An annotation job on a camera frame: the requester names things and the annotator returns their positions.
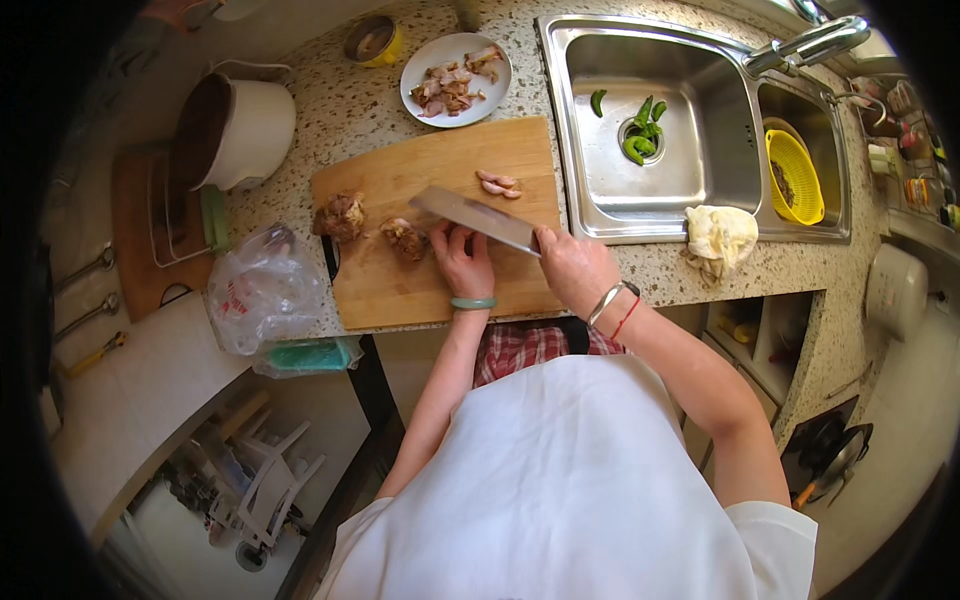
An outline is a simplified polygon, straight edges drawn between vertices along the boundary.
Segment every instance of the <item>yellow colander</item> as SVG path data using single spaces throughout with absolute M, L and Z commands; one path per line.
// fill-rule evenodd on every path
M 783 169 L 783 175 L 793 190 L 793 206 L 788 206 L 770 165 L 770 192 L 774 208 L 781 217 L 801 225 L 820 223 L 824 218 L 824 197 L 820 194 L 817 171 L 804 147 L 787 132 L 770 130 L 766 133 L 767 156 Z

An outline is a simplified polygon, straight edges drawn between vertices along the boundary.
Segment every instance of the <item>woman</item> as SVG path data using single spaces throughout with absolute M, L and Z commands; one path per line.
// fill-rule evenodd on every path
M 440 268 L 478 308 L 454 314 L 396 463 L 338 530 L 318 597 L 806 598 L 817 526 L 789 508 L 740 375 L 623 287 L 605 246 L 539 227 L 550 289 L 602 334 L 591 340 L 633 355 L 535 360 L 471 390 L 475 362 L 488 378 L 504 367 L 477 357 L 493 271 L 483 235 L 448 229 L 431 232 Z M 670 396 L 713 439 L 713 491 Z

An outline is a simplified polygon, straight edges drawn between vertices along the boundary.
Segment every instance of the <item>plastic bag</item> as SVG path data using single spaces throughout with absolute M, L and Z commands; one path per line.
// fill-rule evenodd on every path
M 267 342 L 253 358 L 253 372 L 273 379 L 356 369 L 363 358 L 360 336 Z
M 321 285 L 294 232 L 274 223 L 217 259 L 206 301 L 227 352 L 250 356 L 264 341 L 307 337 L 321 316 Z

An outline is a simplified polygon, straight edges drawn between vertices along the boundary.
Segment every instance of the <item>red checkered cloth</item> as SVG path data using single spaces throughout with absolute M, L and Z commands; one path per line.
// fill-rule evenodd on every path
M 621 344 L 593 327 L 587 327 L 587 335 L 587 354 L 627 353 Z M 516 324 L 487 325 L 473 367 L 473 388 L 569 353 L 566 335 L 555 325 L 532 328 Z

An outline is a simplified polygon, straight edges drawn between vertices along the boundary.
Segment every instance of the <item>white plate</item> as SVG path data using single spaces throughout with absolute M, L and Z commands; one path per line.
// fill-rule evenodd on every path
M 462 111 L 455 117 L 443 113 L 434 117 L 421 117 L 423 109 L 414 102 L 410 90 L 420 85 L 426 78 L 426 70 L 433 68 L 441 62 L 447 60 L 456 60 L 463 66 L 464 54 L 483 50 L 487 46 L 496 46 L 500 49 L 503 60 L 495 60 L 496 74 L 500 76 L 496 84 L 490 83 L 489 77 L 483 75 L 474 75 L 470 80 L 469 90 L 476 92 L 482 89 L 487 100 L 476 98 L 473 100 L 473 106 Z M 514 78 L 514 68 L 510 65 L 510 57 L 507 56 L 503 46 L 496 43 L 489 37 L 479 34 L 450 34 L 439 39 L 434 39 L 430 43 L 420 48 L 414 56 L 410 57 L 407 66 L 403 68 L 403 74 L 400 76 L 400 99 L 403 105 L 414 115 L 414 118 L 427 125 L 434 127 L 463 127 L 470 123 L 476 123 L 484 118 L 496 108 L 503 97 L 507 95 L 510 88 L 510 81 Z

